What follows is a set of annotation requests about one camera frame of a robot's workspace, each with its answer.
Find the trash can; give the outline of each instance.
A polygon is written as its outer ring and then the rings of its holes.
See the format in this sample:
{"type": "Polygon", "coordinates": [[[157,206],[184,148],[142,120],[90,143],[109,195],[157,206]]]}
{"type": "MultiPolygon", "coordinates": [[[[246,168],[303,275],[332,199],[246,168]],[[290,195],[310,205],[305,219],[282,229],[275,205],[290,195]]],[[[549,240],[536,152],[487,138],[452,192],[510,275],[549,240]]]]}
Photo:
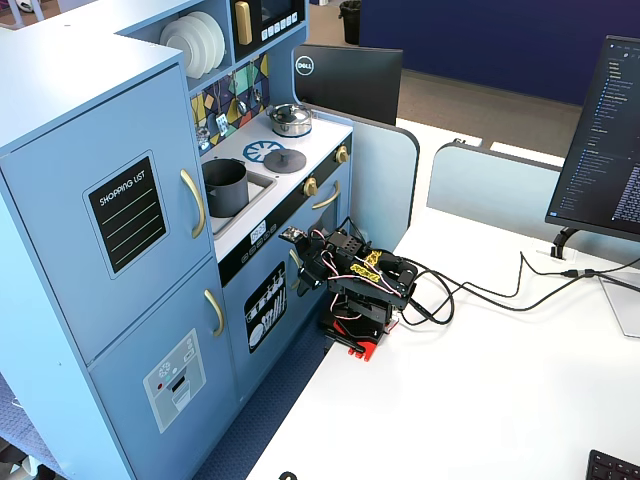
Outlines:
{"type": "Polygon", "coordinates": [[[347,0],[340,4],[338,18],[344,20],[344,41],[350,45],[360,45],[361,0],[347,0]]]}

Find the dell logo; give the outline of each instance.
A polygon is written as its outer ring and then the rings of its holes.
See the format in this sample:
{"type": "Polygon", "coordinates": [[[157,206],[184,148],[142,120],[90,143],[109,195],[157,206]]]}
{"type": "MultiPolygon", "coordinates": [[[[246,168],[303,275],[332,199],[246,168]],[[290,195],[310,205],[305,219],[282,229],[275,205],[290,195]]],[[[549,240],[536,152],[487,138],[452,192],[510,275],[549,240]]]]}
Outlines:
{"type": "Polygon", "coordinates": [[[311,75],[313,73],[313,60],[311,57],[303,56],[296,60],[296,72],[302,76],[311,75]]]}

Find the dishwasher label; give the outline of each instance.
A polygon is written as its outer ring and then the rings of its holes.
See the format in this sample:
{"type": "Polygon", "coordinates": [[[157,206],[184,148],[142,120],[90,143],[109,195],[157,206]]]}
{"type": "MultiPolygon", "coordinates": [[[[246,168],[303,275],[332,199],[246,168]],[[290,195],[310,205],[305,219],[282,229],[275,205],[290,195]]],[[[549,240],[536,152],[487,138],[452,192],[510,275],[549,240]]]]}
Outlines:
{"type": "Polygon", "coordinates": [[[249,353],[256,351],[287,310],[284,262],[271,272],[244,304],[249,353]]]}

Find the monitor stand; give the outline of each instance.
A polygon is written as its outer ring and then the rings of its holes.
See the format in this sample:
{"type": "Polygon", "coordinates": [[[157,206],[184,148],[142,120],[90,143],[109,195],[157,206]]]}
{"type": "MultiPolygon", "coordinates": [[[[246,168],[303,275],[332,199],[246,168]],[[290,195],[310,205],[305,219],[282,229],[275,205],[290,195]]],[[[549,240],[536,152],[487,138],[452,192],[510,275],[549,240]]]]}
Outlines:
{"type": "MultiPolygon", "coordinates": [[[[640,288],[640,273],[615,273],[610,276],[640,288]]],[[[622,328],[622,333],[627,337],[640,338],[640,292],[616,285],[603,278],[600,282],[622,328]]]]}

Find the black cable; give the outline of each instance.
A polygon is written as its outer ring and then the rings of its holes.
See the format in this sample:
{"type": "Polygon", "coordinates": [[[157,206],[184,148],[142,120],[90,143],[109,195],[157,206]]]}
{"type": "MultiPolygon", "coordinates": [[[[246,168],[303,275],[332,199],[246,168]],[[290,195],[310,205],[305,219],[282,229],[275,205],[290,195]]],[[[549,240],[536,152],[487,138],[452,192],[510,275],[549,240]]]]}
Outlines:
{"type": "MultiPolygon", "coordinates": [[[[362,234],[360,233],[360,230],[358,230],[358,227],[353,223],[353,221],[351,220],[350,217],[345,218],[344,222],[342,222],[342,225],[339,228],[342,228],[342,226],[344,226],[344,224],[349,221],[351,223],[351,225],[354,227],[354,229],[358,232],[358,234],[360,235],[360,237],[363,239],[362,234]]],[[[443,273],[440,273],[436,270],[432,270],[430,268],[425,267],[424,265],[411,260],[409,258],[403,258],[400,257],[403,260],[414,264],[417,267],[422,268],[424,271],[419,273],[416,277],[415,280],[417,280],[418,278],[420,278],[422,275],[429,273],[431,274],[434,278],[436,278],[445,288],[446,292],[447,292],[447,297],[446,299],[442,302],[442,304],[435,310],[434,313],[429,312],[426,308],[424,308],[422,305],[420,305],[417,301],[410,299],[409,300],[409,304],[414,307],[424,318],[423,320],[420,320],[417,323],[410,323],[406,317],[404,316],[403,312],[400,312],[402,315],[402,318],[405,320],[405,322],[408,325],[411,326],[416,326],[416,325],[420,325],[422,323],[425,323],[427,321],[432,321],[438,325],[446,325],[448,323],[450,323],[453,320],[453,315],[454,315],[454,308],[455,308],[455,302],[453,301],[453,295],[460,291],[460,290],[465,290],[468,293],[471,293],[472,295],[475,295],[476,297],[480,298],[481,300],[484,300],[496,307],[502,308],[504,310],[508,310],[511,312],[528,312],[530,310],[533,310],[534,308],[538,307],[539,305],[541,305],[542,303],[544,303],[545,301],[547,301],[549,298],[553,297],[554,295],[556,295],[557,293],[561,292],[562,290],[564,290],[565,288],[573,285],[574,283],[576,283],[577,281],[583,279],[583,278],[592,278],[594,276],[600,277],[600,278],[604,278],[607,279],[613,283],[616,283],[620,286],[626,287],[626,288],[630,288],[632,290],[636,290],[638,292],[640,292],[640,288],[635,287],[633,285],[630,285],[628,283],[622,282],[620,280],[614,279],[613,277],[608,277],[606,274],[607,273],[613,273],[613,272],[617,272],[620,271],[624,268],[628,268],[631,267],[633,265],[635,265],[636,263],[640,262],[640,258],[627,263],[626,265],[622,265],[620,267],[616,267],[616,268],[612,268],[609,270],[602,270],[602,271],[595,271],[595,270],[566,270],[564,272],[538,272],[535,268],[533,268],[533,266],[529,263],[529,261],[526,259],[526,257],[524,256],[524,254],[522,252],[520,252],[520,269],[518,272],[518,283],[516,285],[516,292],[514,294],[508,295],[508,294],[502,294],[502,293],[498,293],[498,292],[494,292],[491,291],[489,289],[483,288],[479,285],[475,285],[472,282],[463,282],[463,283],[458,283],[455,280],[449,278],[448,276],[444,275],[443,273]],[[495,300],[492,300],[474,290],[471,290],[470,288],[467,287],[467,285],[472,286],[474,288],[477,288],[478,290],[482,290],[486,293],[492,294],[492,295],[496,295],[502,298],[514,298],[515,296],[518,295],[518,293],[520,292],[520,286],[522,283],[522,271],[523,271],[523,267],[524,265],[526,265],[534,274],[536,275],[540,275],[540,276],[550,276],[550,275],[562,275],[564,277],[567,278],[571,278],[571,280],[569,280],[568,282],[566,282],[564,285],[556,288],[555,290],[553,290],[552,292],[550,292],[549,294],[545,295],[544,297],[542,297],[540,300],[538,300],[537,302],[533,303],[532,305],[529,305],[528,307],[522,307],[522,308],[517,308],[517,307],[511,307],[509,305],[504,305],[502,303],[496,302],[495,300]],[[446,284],[446,282],[444,280],[447,280],[448,282],[452,283],[453,285],[455,285],[457,288],[454,291],[451,291],[451,289],[449,288],[449,286],[446,284]],[[447,303],[451,304],[451,312],[449,313],[449,317],[444,320],[444,321],[439,321],[437,320],[434,315],[436,313],[438,313],[447,303]]]]}
{"type": "Polygon", "coordinates": [[[517,307],[511,307],[509,305],[504,305],[502,303],[496,302],[495,300],[492,300],[488,297],[485,297],[484,295],[481,295],[480,293],[471,290],[470,288],[466,287],[464,284],[458,283],[455,280],[449,278],[448,276],[444,275],[443,273],[440,273],[436,270],[431,270],[430,268],[425,267],[424,265],[414,261],[414,260],[410,260],[408,258],[403,258],[403,260],[406,260],[407,262],[413,263],[414,265],[416,265],[417,267],[420,267],[424,270],[428,270],[429,272],[431,272],[432,274],[435,274],[434,276],[440,276],[443,279],[447,280],[448,282],[454,284],[456,287],[458,287],[459,290],[465,290],[466,292],[471,293],[472,295],[475,295],[476,297],[484,300],[485,302],[488,302],[496,307],[502,308],[504,310],[508,310],[510,312],[528,312],[530,310],[533,310],[534,308],[538,307],[539,305],[541,305],[542,303],[544,303],[545,301],[547,301],[549,298],[553,297],[554,295],[556,295],[558,292],[561,292],[562,290],[564,290],[565,288],[569,287],[570,285],[573,285],[574,283],[576,283],[578,280],[581,280],[583,278],[589,277],[589,276],[593,276],[589,273],[583,273],[583,274],[579,274],[578,276],[576,276],[575,278],[572,278],[571,280],[569,280],[567,283],[565,283],[564,285],[562,285],[559,288],[556,288],[554,291],[552,291],[551,293],[545,295],[544,297],[542,297],[540,300],[538,300],[537,302],[535,302],[532,305],[529,305],[528,307],[522,307],[522,308],[517,308],[517,307]]]}
{"type": "Polygon", "coordinates": [[[453,320],[453,316],[455,315],[456,306],[455,306],[455,302],[453,300],[453,292],[449,288],[449,285],[447,285],[446,282],[444,280],[442,280],[442,278],[440,278],[438,276],[437,272],[434,272],[433,270],[425,269],[423,272],[418,274],[418,276],[416,277],[416,280],[419,277],[421,277],[422,275],[424,275],[425,273],[431,274],[444,287],[445,291],[447,292],[446,300],[444,302],[442,302],[442,304],[433,313],[431,313],[426,308],[424,308],[420,303],[418,303],[417,300],[414,300],[413,298],[411,298],[411,299],[409,299],[409,305],[411,305],[420,315],[422,315],[423,319],[418,321],[418,322],[411,323],[406,319],[406,317],[404,316],[404,313],[400,312],[401,315],[402,315],[402,318],[407,323],[407,325],[411,325],[412,327],[415,327],[417,325],[422,325],[423,323],[428,322],[428,321],[431,321],[431,322],[435,323],[436,325],[447,325],[447,324],[451,323],[451,321],[453,320]],[[447,317],[446,320],[438,320],[437,318],[435,318],[435,315],[447,303],[449,303],[449,305],[451,306],[450,311],[449,311],[449,316],[447,317]]]}

